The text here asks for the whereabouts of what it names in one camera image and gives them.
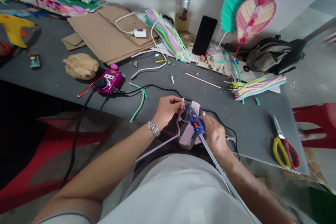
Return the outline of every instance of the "gray backpack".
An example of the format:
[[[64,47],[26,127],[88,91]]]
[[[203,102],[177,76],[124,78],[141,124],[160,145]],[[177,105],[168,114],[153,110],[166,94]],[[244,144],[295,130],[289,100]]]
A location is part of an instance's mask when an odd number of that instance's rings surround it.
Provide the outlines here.
[[[280,35],[261,40],[246,57],[246,65],[252,71],[284,74],[296,69],[296,64],[305,57],[302,51],[305,40],[286,42]]]

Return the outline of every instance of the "bundle of pipe cleaners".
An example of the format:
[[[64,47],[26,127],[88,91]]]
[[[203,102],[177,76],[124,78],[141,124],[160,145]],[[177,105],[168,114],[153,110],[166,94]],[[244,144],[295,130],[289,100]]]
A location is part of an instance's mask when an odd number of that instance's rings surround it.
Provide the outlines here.
[[[176,58],[184,59],[185,57],[188,57],[190,61],[187,49],[185,48],[174,26],[170,26],[165,23],[162,15],[154,9],[146,10],[145,19],[145,24],[149,28],[152,28],[154,25],[153,30],[160,36],[161,41],[164,43],[166,48],[171,51]]]
[[[232,82],[233,89],[230,89],[236,100],[243,100],[246,97],[256,95],[275,86],[279,86],[287,82],[287,77],[279,76],[270,76],[270,77],[261,77],[249,83],[241,82]]]

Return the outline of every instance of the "red plastic chair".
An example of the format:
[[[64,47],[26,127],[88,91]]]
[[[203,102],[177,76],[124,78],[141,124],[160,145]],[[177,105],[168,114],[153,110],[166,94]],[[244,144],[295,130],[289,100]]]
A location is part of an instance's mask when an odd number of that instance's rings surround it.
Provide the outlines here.
[[[321,128],[308,129],[306,135],[326,134],[324,138],[302,141],[303,147],[336,149],[336,103],[293,108],[295,121],[314,123]]]
[[[40,121],[49,124],[47,133],[29,164],[0,191],[0,214],[57,190],[62,184],[62,178],[42,184],[29,184],[33,175],[49,159],[71,149],[75,135],[73,131],[66,131],[52,126],[66,124],[71,120],[40,119]],[[108,137],[108,129],[104,132],[79,132],[76,147],[104,141]]]

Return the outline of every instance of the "leaf-shaped craft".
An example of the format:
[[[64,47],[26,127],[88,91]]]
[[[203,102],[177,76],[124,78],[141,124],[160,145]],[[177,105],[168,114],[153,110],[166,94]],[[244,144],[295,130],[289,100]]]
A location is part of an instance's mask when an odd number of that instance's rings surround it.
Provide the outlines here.
[[[236,30],[236,15],[245,0],[224,0],[222,7],[221,26],[226,33]]]
[[[276,9],[274,0],[246,0],[237,12],[237,41],[250,42],[271,22]]]

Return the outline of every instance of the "white shirt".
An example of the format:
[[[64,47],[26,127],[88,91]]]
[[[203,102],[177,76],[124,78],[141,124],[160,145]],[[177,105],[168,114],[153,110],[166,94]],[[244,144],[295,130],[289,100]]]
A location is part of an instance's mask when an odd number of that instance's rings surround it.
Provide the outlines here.
[[[62,213],[43,224],[90,224],[81,213]],[[185,154],[163,156],[133,181],[123,201],[99,224],[254,223],[227,191],[218,171]]]

